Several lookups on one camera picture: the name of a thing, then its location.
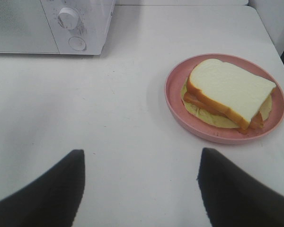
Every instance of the microwave dial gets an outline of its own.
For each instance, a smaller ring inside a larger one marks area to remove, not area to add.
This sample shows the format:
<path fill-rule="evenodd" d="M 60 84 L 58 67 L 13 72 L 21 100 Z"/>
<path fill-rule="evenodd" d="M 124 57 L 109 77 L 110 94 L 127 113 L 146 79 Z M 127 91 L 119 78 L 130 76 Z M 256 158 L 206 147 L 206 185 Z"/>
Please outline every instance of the microwave dial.
<path fill-rule="evenodd" d="M 86 43 L 80 37 L 72 37 L 69 39 L 68 43 L 71 46 L 71 48 L 76 51 L 86 50 Z"/>
<path fill-rule="evenodd" d="M 73 30 L 75 29 L 80 21 L 78 13 L 69 7 L 64 7 L 60 10 L 58 14 L 58 23 L 61 27 Z"/>

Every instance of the bread slice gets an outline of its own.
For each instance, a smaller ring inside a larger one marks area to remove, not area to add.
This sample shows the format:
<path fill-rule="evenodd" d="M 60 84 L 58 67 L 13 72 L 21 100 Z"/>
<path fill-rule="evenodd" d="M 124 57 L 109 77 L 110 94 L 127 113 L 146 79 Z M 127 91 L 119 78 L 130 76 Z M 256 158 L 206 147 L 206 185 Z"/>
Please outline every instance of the bread slice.
<path fill-rule="evenodd" d="M 207 59 L 192 70 L 186 87 L 245 130 L 276 85 L 231 63 Z"/>
<path fill-rule="evenodd" d="M 195 96 L 187 92 L 186 82 L 187 80 L 185 80 L 185 83 L 182 86 L 182 89 L 180 91 L 180 96 L 181 96 L 181 100 L 182 100 L 182 103 L 185 109 L 190 114 L 200 119 L 201 121 L 205 122 L 206 124 L 209 124 L 209 125 L 212 125 L 218 128 L 236 129 L 242 134 L 248 133 L 248 129 L 247 130 L 241 129 L 240 126 L 238 126 L 235 122 L 230 120 L 223 113 L 219 112 L 217 114 L 218 111 L 216 111 L 215 109 L 211 107 L 209 111 L 208 110 L 209 106 L 207 105 L 206 105 L 206 108 L 204 108 L 205 104 L 201 103 L 199 100 L 197 100 L 197 98 L 195 98 Z M 253 129 L 261 128 L 261 124 L 264 124 L 264 121 L 268 119 L 271 110 L 272 110 L 272 98 L 271 98 L 271 95 L 269 95 L 268 98 L 261 105 L 260 110 L 258 112 L 258 113 L 261 113 L 262 115 L 261 119 L 257 118 L 258 114 L 256 114 L 252 118 L 248 128 L 253 128 Z"/>

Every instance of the table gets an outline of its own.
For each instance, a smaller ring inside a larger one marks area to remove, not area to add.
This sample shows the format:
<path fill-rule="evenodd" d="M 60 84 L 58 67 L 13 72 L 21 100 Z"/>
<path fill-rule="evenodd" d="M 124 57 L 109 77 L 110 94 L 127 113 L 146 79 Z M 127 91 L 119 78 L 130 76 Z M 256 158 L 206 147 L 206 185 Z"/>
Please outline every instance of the table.
<path fill-rule="evenodd" d="M 116 0 L 117 5 L 247 5 L 249 0 Z"/>
<path fill-rule="evenodd" d="M 284 91 L 284 66 L 246 6 L 116 6 L 100 56 L 0 54 L 0 199 L 75 148 L 86 187 L 74 227 L 209 227 L 196 181 L 203 147 L 284 195 L 284 120 L 230 146 L 172 117 L 165 79 L 203 53 L 252 61 Z"/>

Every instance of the microwave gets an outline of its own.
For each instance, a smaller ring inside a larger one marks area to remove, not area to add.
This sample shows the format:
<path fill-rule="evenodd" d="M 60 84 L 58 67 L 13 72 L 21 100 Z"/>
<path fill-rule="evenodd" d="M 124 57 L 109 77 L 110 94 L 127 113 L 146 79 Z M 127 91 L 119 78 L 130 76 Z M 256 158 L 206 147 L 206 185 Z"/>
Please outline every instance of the microwave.
<path fill-rule="evenodd" d="M 0 0 L 0 53 L 98 55 L 115 0 Z"/>

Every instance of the plate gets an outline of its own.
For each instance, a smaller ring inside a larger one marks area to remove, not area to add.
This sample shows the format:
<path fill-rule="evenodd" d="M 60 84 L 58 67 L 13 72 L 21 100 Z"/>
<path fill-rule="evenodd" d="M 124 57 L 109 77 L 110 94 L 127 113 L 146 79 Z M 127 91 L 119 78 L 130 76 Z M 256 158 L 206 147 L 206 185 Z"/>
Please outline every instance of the plate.
<path fill-rule="evenodd" d="M 264 121 L 262 129 L 249 130 L 247 134 L 243 135 L 236 129 L 223 129 L 208 125 L 185 109 L 180 97 L 180 90 L 192 69 L 200 62 L 209 58 L 217 58 L 221 61 L 232 63 L 255 75 L 275 82 L 276 89 L 272 93 L 272 111 L 269 118 Z M 256 140 L 274 130 L 284 117 L 284 94 L 275 79 L 254 63 L 232 55 L 203 54 L 181 62 L 167 77 L 164 92 L 167 105 L 181 126 L 196 136 L 217 143 L 242 144 Z"/>

